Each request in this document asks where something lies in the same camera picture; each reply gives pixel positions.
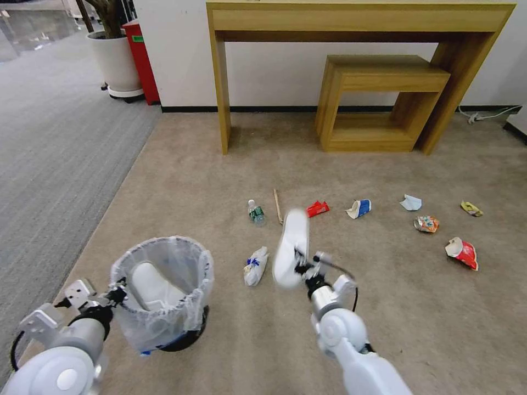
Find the black baseboard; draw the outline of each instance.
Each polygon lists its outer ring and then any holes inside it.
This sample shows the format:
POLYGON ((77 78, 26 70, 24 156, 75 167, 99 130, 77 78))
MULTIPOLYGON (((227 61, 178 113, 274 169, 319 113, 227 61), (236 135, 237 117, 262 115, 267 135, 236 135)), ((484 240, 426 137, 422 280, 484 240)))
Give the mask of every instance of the black baseboard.
MULTIPOLYGON (((463 106, 462 110, 497 111, 510 105, 463 106)), ((339 112, 389 112, 393 106, 339 106, 339 112)), ((162 112, 218 112, 217 106, 161 106, 162 112)), ((316 112, 317 106, 231 106, 231 112, 316 112)))
POLYGON ((518 129, 513 124, 507 122, 503 126, 503 129, 505 129, 507 132, 511 132, 513 135, 518 137, 525 145, 527 145, 527 134, 523 133, 520 129, 518 129))

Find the black cable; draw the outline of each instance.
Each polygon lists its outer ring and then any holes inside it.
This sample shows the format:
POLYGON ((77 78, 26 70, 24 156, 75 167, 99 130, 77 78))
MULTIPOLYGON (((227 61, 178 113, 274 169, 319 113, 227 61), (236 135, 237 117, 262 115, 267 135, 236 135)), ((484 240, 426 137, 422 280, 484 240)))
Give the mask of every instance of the black cable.
POLYGON ((13 368, 14 371, 17 371, 18 370, 18 365, 16 364, 16 355, 15 355, 15 352, 16 352, 16 346, 18 345, 18 342, 20 341, 20 339, 22 338, 22 335, 24 334, 24 331, 20 332, 18 334, 18 336, 15 338, 15 340, 13 341, 13 344, 11 345, 11 354, 10 354, 10 357, 11 357, 11 367, 13 368))
POLYGON ((357 300, 358 300, 358 287, 355 286, 355 302, 353 302, 353 309, 351 309, 351 311, 353 312, 357 308, 357 300))
MULTIPOLYGON (((326 261, 320 260, 319 263, 325 264, 326 266, 330 266, 333 269, 340 270, 341 272, 343 272, 345 275, 347 275, 350 279, 352 279, 355 282, 355 276, 353 274, 351 274, 351 272, 349 270, 346 270, 343 267, 340 267, 340 266, 338 266, 338 265, 336 265, 336 264, 334 264, 332 262, 326 262, 326 261)), ((357 287, 357 284, 355 282, 355 301, 353 302, 353 309, 351 309, 351 311, 353 311, 353 312, 357 308, 357 301, 358 301, 358 287, 357 287)))
POLYGON ((355 276, 353 274, 351 274, 351 272, 349 270, 346 270, 344 269, 343 267, 340 267, 332 262, 326 262, 326 261, 322 261, 320 260, 319 263, 321 264, 325 264, 326 266, 330 266, 332 267, 333 269, 337 269, 337 270, 340 270, 341 272, 343 272, 345 275, 347 275, 350 279, 352 279, 353 281, 355 281, 355 276))

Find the blue paper cup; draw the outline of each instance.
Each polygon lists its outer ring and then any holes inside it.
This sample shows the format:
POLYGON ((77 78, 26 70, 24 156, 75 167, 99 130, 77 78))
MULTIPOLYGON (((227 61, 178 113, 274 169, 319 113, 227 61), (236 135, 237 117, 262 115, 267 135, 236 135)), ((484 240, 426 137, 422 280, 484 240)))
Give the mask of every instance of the blue paper cup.
POLYGON ((353 218, 362 217, 364 214, 369 213, 372 209, 372 202, 369 199, 355 200, 351 209, 347 211, 348 215, 353 218))

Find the red trash bin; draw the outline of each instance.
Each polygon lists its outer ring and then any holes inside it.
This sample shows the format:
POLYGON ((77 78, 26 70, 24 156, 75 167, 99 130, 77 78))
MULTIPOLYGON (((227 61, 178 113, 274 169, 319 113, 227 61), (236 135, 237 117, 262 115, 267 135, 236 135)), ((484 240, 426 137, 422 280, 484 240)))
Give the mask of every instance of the red trash bin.
POLYGON ((122 27, 126 31, 128 43, 130 44, 130 49, 132 49, 133 61, 136 64, 139 79, 143 86, 144 97, 146 98, 148 105, 159 104, 158 87, 155 85, 154 73, 150 66, 150 60, 148 59, 147 48, 144 45, 139 21, 134 19, 133 21, 124 24, 122 27))

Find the white shoe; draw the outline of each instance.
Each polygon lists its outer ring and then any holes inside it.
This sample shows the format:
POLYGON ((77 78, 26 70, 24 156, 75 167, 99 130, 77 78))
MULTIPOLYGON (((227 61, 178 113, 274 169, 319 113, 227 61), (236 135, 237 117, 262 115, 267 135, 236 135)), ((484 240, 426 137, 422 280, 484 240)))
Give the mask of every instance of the white shoe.
POLYGON ((186 294, 172 285, 150 262, 132 268, 128 286, 141 306, 149 311, 176 306, 186 294))
POLYGON ((295 248, 308 256, 309 219, 305 210, 300 208, 288 212, 274 258, 274 280, 284 288, 294 288, 302 281, 302 276, 295 272, 295 248))

